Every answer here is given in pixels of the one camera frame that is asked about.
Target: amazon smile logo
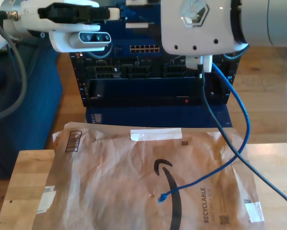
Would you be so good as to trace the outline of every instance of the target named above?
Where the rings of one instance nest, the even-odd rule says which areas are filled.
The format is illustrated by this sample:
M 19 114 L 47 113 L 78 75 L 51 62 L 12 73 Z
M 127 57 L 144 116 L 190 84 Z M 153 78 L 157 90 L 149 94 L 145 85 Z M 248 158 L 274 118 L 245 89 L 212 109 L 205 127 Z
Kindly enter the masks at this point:
M 167 160 L 164 160 L 164 159 L 156 160 L 154 162 L 154 171 L 158 176 L 160 175 L 159 174 L 159 165 L 160 164 L 166 164 L 166 165 L 173 167 L 173 165 Z M 165 167 L 163 167 L 162 169 L 163 169 L 164 173 L 166 174 L 170 189 L 173 190 L 173 189 L 177 188 L 177 184 L 176 184 L 173 176 L 169 172 L 169 170 L 167 170 Z M 175 193 L 172 193 L 172 219 L 171 219 L 170 230 L 179 230 L 180 225 L 181 225 L 181 221 L 182 221 L 182 200 L 181 200 L 181 195 L 180 195 L 179 191 L 177 191 Z

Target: wooden table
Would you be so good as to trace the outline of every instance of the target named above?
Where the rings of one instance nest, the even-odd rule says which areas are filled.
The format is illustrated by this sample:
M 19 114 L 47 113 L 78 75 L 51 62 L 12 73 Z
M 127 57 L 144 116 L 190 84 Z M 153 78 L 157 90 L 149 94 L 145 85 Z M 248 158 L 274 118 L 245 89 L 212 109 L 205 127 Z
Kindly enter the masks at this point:
M 251 163 L 287 195 L 287 144 L 250 144 Z M 53 150 L 21 151 L 0 213 L 0 230 L 30 230 L 50 171 Z M 267 230 L 287 230 L 287 203 L 255 177 Z

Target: white tape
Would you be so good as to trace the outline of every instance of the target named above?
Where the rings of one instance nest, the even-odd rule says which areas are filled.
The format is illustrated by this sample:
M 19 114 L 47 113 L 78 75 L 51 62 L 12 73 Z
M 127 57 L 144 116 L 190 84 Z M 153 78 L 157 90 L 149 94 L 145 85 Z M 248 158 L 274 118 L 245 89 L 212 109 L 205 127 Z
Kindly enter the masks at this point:
M 126 0 L 126 6 L 147 5 L 148 0 Z
M 126 23 L 125 28 L 126 29 L 140 29 L 140 28 L 148 28 L 148 23 Z
M 130 131 L 130 138 L 134 141 L 182 139 L 181 128 L 137 129 Z
M 245 204 L 251 223 L 264 221 L 264 215 L 260 202 Z
M 56 191 L 54 191 L 55 186 L 46 186 L 42 194 L 37 214 L 45 213 L 52 205 Z

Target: black cable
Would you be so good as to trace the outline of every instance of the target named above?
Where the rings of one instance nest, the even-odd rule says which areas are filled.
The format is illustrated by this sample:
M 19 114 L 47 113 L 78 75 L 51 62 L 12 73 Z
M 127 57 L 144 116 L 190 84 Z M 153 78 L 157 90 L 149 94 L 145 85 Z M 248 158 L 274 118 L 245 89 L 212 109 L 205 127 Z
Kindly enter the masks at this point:
M 101 55 L 101 56 L 97 55 L 97 54 L 94 54 L 93 52 L 87 52 L 87 54 L 89 56 L 91 56 L 92 58 L 95 58 L 95 59 L 104 59 L 111 53 L 111 51 L 113 50 L 113 46 L 114 46 L 113 43 L 110 43 L 109 51 L 106 54 Z
M 212 112 L 212 110 L 208 104 L 208 101 L 207 101 L 206 95 L 205 95 L 205 75 L 204 75 L 204 73 L 202 74 L 202 78 L 203 78 L 202 79 L 203 80 L 203 86 L 202 86 L 202 90 L 201 90 L 201 94 L 200 94 L 202 102 L 203 102 L 205 108 L 207 109 L 208 113 L 210 114 L 212 120 L 215 122 L 218 130 L 222 134 L 222 136 L 223 136 L 224 140 L 226 141 L 227 145 L 229 146 L 229 148 L 239 158 L 239 160 L 242 161 L 242 163 L 244 163 L 263 182 L 265 182 L 270 188 L 272 188 L 274 191 L 276 191 L 281 197 L 283 197 L 287 201 L 287 196 L 284 193 L 282 193 L 278 188 L 276 188 L 273 184 L 271 184 L 271 182 L 269 182 L 266 178 L 264 178 L 264 176 L 261 175 L 250 163 L 248 163 L 245 160 L 245 158 L 243 156 L 241 156 L 240 153 L 238 153 L 238 151 L 234 148 L 233 144 L 231 143 L 230 139 L 228 138 L 227 134 L 225 133 L 223 127 L 221 126 L 221 124 L 217 120 L 216 116 L 214 115 L 214 113 Z
M 13 41 L 13 43 L 17 44 L 17 45 L 23 45 L 23 46 L 31 46 L 31 47 L 38 47 L 38 45 L 29 43 L 29 42 L 25 42 L 25 41 L 19 41 L 19 40 L 15 40 L 15 39 L 11 39 Z

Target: gray cable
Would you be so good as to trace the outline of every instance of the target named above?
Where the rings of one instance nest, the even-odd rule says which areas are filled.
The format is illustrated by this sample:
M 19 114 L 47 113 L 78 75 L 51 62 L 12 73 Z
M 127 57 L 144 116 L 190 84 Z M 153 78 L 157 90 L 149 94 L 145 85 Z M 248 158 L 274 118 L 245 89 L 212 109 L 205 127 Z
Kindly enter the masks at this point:
M 24 66 L 24 63 L 22 61 L 22 58 L 20 56 L 20 53 L 19 53 L 17 47 L 15 46 L 15 44 L 12 42 L 12 40 L 10 39 L 8 34 L 4 31 L 4 29 L 1 26 L 0 26 L 0 34 L 2 35 L 3 38 L 6 39 L 6 41 L 10 45 L 10 48 L 13 50 L 14 55 L 18 61 L 20 73 L 22 76 L 22 89 L 21 89 L 20 96 L 13 105 L 11 105 L 6 110 L 0 112 L 0 119 L 2 119 L 4 117 L 10 115 L 11 113 L 13 113 L 15 110 L 17 110 L 20 107 L 20 105 L 22 104 L 24 97 L 26 95 L 26 91 L 27 91 L 27 77 L 26 77 L 25 66 Z
M 15 63 L 15 60 L 14 60 L 14 58 L 13 58 L 13 54 L 12 54 L 12 52 L 11 52 L 10 46 L 7 44 L 7 45 L 6 45 L 6 48 L 7 48 L 7 53 L 8 53 L 9 59 L 10 59 L 10 61 L 11 61 L 11 64 L 12 64 L 12 67 L 13 67 L 14 74 L 15 74 L 15 76 L 16 76 L 16 79 L 17 79 L 18 81 L 20 81 L 20 80 L 21 80 L 21 79 L 20 79 L 21 77 L 20 77 L 20 75 L 19 75 L 19 71 L 18 71 L 18 68 L 17 68 L 17 64 Z

